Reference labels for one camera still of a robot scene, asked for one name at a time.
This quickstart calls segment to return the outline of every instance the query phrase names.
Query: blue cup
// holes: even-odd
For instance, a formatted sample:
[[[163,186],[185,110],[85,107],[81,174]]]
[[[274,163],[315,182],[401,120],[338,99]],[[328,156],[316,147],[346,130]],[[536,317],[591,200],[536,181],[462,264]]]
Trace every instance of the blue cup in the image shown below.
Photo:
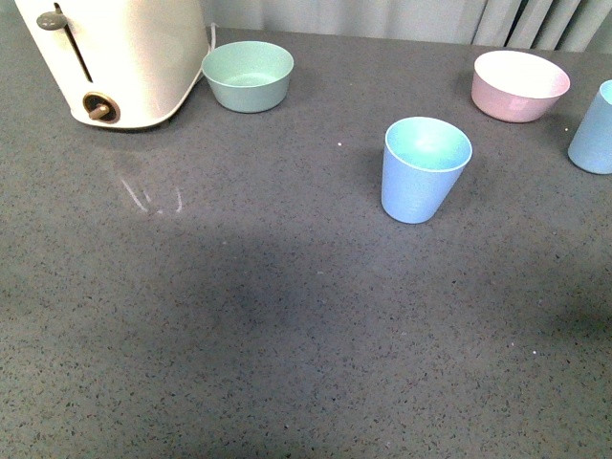
[[[434,118],[406,118],[384,136],[382,207],[402,223],[429,220],[471,158],[458,128]]]
[[[587,172],[612,174],[612,79],[600,86],[568,149]]]

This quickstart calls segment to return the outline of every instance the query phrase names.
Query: gray speckled countertop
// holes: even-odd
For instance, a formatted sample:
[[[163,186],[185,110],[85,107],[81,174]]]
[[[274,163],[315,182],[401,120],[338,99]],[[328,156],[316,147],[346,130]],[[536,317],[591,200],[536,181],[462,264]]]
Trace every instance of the gray speckled countertop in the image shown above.
[[[542,54],[572,89],[515,125],[470,100],[486,48],[221,29],[294,55],[287,98],[201,81],[125,133],[1,20],[0,456],[612,456],[612,188],[565,152],[612,57]],[[417,115],[474,154],[409,226],[383,137]]]

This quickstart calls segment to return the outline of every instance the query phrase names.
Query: toaster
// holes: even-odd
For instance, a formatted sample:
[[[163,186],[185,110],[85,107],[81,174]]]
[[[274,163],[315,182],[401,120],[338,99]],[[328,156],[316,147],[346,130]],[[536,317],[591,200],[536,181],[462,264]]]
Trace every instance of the toaster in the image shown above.
[[[113,128],[170,118],[201,76],[200,0],[15,0],[73,117]]]

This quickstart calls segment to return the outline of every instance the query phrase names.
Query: curtain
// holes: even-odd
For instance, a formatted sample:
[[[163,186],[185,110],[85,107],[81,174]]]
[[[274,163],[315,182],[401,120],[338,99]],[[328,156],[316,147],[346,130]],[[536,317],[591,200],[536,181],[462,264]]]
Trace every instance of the curtain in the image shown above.
[[[612,53],[612,0],[201,1],[220,27]]]

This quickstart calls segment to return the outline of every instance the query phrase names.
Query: pink bowl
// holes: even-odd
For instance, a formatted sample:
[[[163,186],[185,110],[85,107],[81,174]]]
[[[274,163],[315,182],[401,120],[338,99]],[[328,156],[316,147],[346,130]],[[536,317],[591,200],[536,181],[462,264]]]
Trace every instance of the pink bowl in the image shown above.
[[[536,55],[492,51],[474,62],[471,98],[480,110],[498,120],[537,120],[569,89],[567,74]]]

